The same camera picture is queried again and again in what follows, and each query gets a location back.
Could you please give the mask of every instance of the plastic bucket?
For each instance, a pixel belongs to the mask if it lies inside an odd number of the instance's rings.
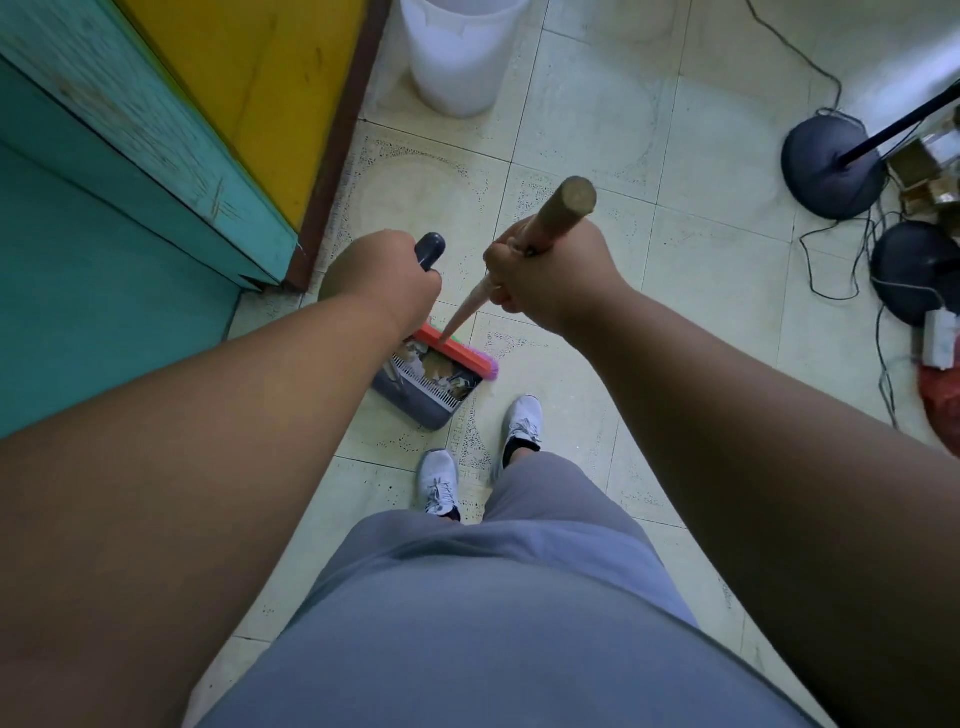
[[[423,101],[447,116],[493,105],[530,0],[401,0],[410,70]]]

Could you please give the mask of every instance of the person's right hand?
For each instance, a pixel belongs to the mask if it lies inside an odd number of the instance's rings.
[[[500,286],[491,301],[508,313],[525,313],[547,330],[570,336],[588,326],[600,307],[629,286],[613,265],[603,233],[589,220],[581,221],[543,255],[524,257],[511,249],[511,238],[528,220],[514,223],[484,253],[493,282]]]

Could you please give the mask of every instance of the black round base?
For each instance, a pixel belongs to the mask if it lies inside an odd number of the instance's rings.
[[[863,128],[843,116],[817,115],[794,127],[783,142],[780,168],[797,202],[828,220],[849,220],[870,209],[886,184],[879,152],[844,168],[836,163],[866,139]]]
[[[897,223],[876,242],[870,274],[880,300],[898,319],[922,328],[927,311],[940,307],[930,291],[898,288],[901,283],[933,288],[947,308],[960,313],[960,248],[936,225],[916,220]]]

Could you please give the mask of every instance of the floor tile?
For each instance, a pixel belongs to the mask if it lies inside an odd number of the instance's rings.
[[[774,364],[790,247],[657,207],[643,293]]]
[[[743,642],[746,612],[685,528],[638,521],[700,628],[734,654]]]
[[[802,116],[680,78],[658,203],[789,241],[797,204],[780,147]]]
[[[684,525],[622,420],[613,446],[607,496],[635,519]]]
[[[835,725],[749,616],[743,630],[743,648],[740,656],[822,726],[831,728]]]
[[[881,198],[883,212],[886,215],[887,222],[893,225],[898,221],[895,211],[900,210],[900,198],[895,184],[888,184],[883,191]],[[874,207],[871,213],[871,220],[878,219],[878,213]],[[849,261],[856,258],[863,244],[863,233],[867,224],[867,213],[863,213],[852,220],[845,220],[832,230],[825,230],[834,225],[833,220],[825,220],[817,217],[801,205],[797,205],[797,216],[793,223],[793,239],[797,240],[806,234],[804,243],[811,251],[820,251],[829,255],[838,255]]]
[[[542,328],[477,314],[470,345],[500,363],[454,418],[447,444],[461,482],[486,485],[500,442],[503,416],[520,395],[543,406],[544,449],[579,465],[594,483],[607,482],[617,414],[600,377],[562,338]]]
[[[510,165],[446,144],[358,122],[337,201],[320,251],[319,269],[354,238],[389,228],[417,239],[435,231],[446,252],[443,303],[459,305],[486,273]]]
[[[317,299],[320,297],[320,287],[324,284],[324,275],[325,273],[323,271],[314,270],[313,276],[310,279],[310,287],[307,288],[306,293],[303,294],[303,298],[300,300],[300,308],[317,302]]]
[[[853,293],[850,261],[810,251],[810,264],[817,290],[837,298]],[[852,301],[827,301],[815,296],[810,291],[804,252],[800,246],[793,246],[777,367],[889,423],[877,389],[880,362],[875,334],[879,301],[866,265],[859,266],[857,279],[861,293]],[[910,327],[889,312],[884,313],[880,319],[880,343],[894,381],[903,431],[928,445],[940,447],[926,422],[917,393],[917,371],[910,360]]]
[[[553,0],[543,28],[590,43],[634,45],[676,73],[689,12],[690,0]]]
[[[530,0],[530,7],[523,14],[523,22],[536,28],[542,28],[549,2],[550,0]]]
[[[563,177],[546,172],[538,172],[518,164],[511,165],[496,226],[497,236],[517,220],[536,214],[563,180]],[[590,215],[590,220],[607,238],[613,262],[620,274],[636,289],[643,283],[654,209],[649,203],[601,189],[597,190],[597,206]],[[522,314],[514,316],[504,313],[503,309],[492,303],[488,303],[484,310],[499,316],[529,321]]]
[[[456,306],[436,303],[430,323],[443,329],[456,310]],[[457,338],[469,341],[472,331],[473,319],[470,319],[457,332]],[[369,391],[337,448],[337,454],[353,460],[415,471],[427,450],[446,446],[449,430],[450,425],[436,432],[421,427],[380,395]]]
[[[268,288],[263,293],[244,291],[233,313],[233,321],[227,339],[235,339],[300,308],[299,293],[287,293],[278,288]]]
[[[227,690],[253,667],[270,643],[231,637],[193,689],[182,728],[193,728]]]
[[[815,13],[806,11],[804,3],[755,0],[754,5],[794,45],[809,47]],[[794,109],[801,116],[809,97],[809,68],[754,22],[744,0],[693,0],[680,72],[717,89]]]
[[[653,203],[675,89],[633,46],[544,31],[514,162]]]
[[[953,0],[875,0],[869,5],[868,12],[855,3],[830,5],[806,49],[843,81],[841,109],[876,133],[956,79],[960,13]],[[834,93],[832,82],[813,74],[810,112],[832,106]]]
[[[410,473],[333,458],[293,538],[235,634],[275,640],[350,529],[374,513],[411,508],[415,500]]]
[[[540,29],[520,24],[514,56],[496,103],[469,119],[443,116],[420,100],[410,72],[408,42],[400,5],[395,3],[367,86],[361,118],[510,161],[540,43]]]

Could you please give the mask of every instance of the power strip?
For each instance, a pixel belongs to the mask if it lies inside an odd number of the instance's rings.
[[[927,311],[924,317],[924,366],[953,369],[957,341],[956,314],[945,308]]]

